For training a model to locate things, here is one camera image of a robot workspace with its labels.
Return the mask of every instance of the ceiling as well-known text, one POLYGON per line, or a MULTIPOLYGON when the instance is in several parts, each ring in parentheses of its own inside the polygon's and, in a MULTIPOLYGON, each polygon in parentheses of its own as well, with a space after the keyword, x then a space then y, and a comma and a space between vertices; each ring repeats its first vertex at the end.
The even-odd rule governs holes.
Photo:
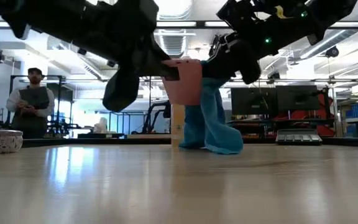
MULTIPOLYGON (((218 20, 215 14, 226 2, 226 0, 155 1, 160 6, 159 20, 166 18, 185 18, 192 21, 218 20)), ((106 2, 114 4, 114 0, 106 0, 106 2)), ((358 3, 353 13, 344 20, 358 20, 358 3)), ((177 49, 182 51, 179 56, 187 55, 192 58, 207 59, 209 43, 213 36, 217 33, 223 34, 230 32, 230 30, 188 29, 176 30, 175 32, 187 33, 187 35, 180 38, 164 36, 156 38, 156 40, 160 45, 162 45, 161 40, 163 40, 165 46, 162 45, 162 47, 167 47, 165 50, 172 50, 172 46, 184 46, 183 49, 177 49)), ((268 56, 262 58, 259 62, 263 70, 262 78, 266 78, 267 75, 272 72, 279 72, 281 78, 292 79, 327 78, 332 74, 340 78, 358 78, 358 32, 351 33, 351 35, 348 35, 348 33, 338 35, 340 32, 341 30, 327 32, 326 38, 322 42, 332 39, 332 37, 334 38, 329 43, 322 45, 316 52, 313 52, 315 55, 312 55, 312 57, 300 59, 302 55, 313 50, 307 39, 304 38, 284 47, 280 50, 280 53, 274 57, 268 56), (332 45, 333 43, 340 51, 337 58, 328 60, 326 57, 320 57, 320 54, 316 54, 325 52, 325 50, 334 46, 332 45), (290 57, 297 58, 295 59, 296 62, 288 60, 290 57)), ((2 42, 25 43, 26 47, 22 47, 21 49, 9 49, 6 53, 9 54, 10 57, 14 57, 15 60, 26 60, 27 57, 37 55, 43 61, 49 63, 48 73, 51 75, 65 75, 67 79, 95 79, 94 74, 98 74, 100 77, 108 79, 116 72, 116 68, 107 66, 105 59, 93 54, 87 54, 85 57, 81 57, 75 53, 75 46, 65 45, 65 43, 61 43, 59 40, 49 37, 47 34, 39 34, 32 31, 27 40, 19 40, 13 36, 11 31, 0 30, 0 43, 2 42), (25 54, 24 52, 28 49, 34 49, 39 53, 33 51, 31 54, 25 54)), ((77 90, 99 90, 103 92, 105 83, 73 83, 72 85, 73 88, 77 90)), ((153 88, 152 92, 158 90, 156 95, 159 96, 160 90, 164 90, 163 85, 161 83, 155 83, 153 85, 156 87, 153 88)), ((355 83, 345 83, 337 85, 337 87, 343 89, 341 94, 348 95, 352 93, 348 89, 351 89, 352 86, 355 85, 355 83)), ((146 83, 142 84, 139 89, 143 91, 142 93, 144 93, 144 95, 150 92, 146 83)))

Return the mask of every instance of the computer monitor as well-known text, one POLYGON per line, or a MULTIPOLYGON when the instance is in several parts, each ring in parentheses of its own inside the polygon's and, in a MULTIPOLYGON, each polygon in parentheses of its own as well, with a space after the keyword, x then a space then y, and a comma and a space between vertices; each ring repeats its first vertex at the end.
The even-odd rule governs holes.
POLYGON ((233 115, 272 114, 277 101, 274 88, 232 88, 233 115))
POLYGON ((317 86, 276 86, 279 111, 319 110, 317 86))

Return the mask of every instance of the man's hand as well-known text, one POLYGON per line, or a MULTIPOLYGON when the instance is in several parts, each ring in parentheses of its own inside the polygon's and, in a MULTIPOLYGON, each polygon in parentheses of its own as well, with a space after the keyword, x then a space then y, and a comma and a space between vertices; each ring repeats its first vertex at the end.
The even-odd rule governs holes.
POLYGON ((24 100, 20 100, 20 101, 17 103, 16 107, 17 107, 18 109, 23 109, 23 108, 27 107, 28 105, 29 105, 28 102, 26 102, 26 101, 24 101, 24 100))
POLYGON ((23 109, 25 113, 37 114, 37 110, 33 106, 28 106, 23 109))

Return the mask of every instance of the gray vest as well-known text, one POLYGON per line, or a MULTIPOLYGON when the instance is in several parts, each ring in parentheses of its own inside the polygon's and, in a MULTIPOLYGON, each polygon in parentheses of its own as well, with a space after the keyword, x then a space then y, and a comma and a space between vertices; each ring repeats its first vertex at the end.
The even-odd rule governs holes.
MULTIPOLYGON (((49 97, 45 87, 29 88, 29 86, 20 90, 21 100, 28 102, 37 110, 43 110, 48 108, 49 97)), ((16 130, 28 130, 28 129, 44 129, 47 130, 47 119, 36 116, 34 114, 21 113, 16 111, 13 120, 12 128, 16 130)))

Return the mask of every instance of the blue towel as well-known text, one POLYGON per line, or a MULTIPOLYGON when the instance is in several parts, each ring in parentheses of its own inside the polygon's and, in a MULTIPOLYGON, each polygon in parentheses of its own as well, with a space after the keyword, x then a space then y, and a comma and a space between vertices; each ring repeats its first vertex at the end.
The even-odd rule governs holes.
POLYGON ((180 147, 207 148, 217 154, 238 154, 242 151, 241 133, 226 125, 219 88, 227 80, 203 78, 201 105, 185 106, 185 139, 180 147))

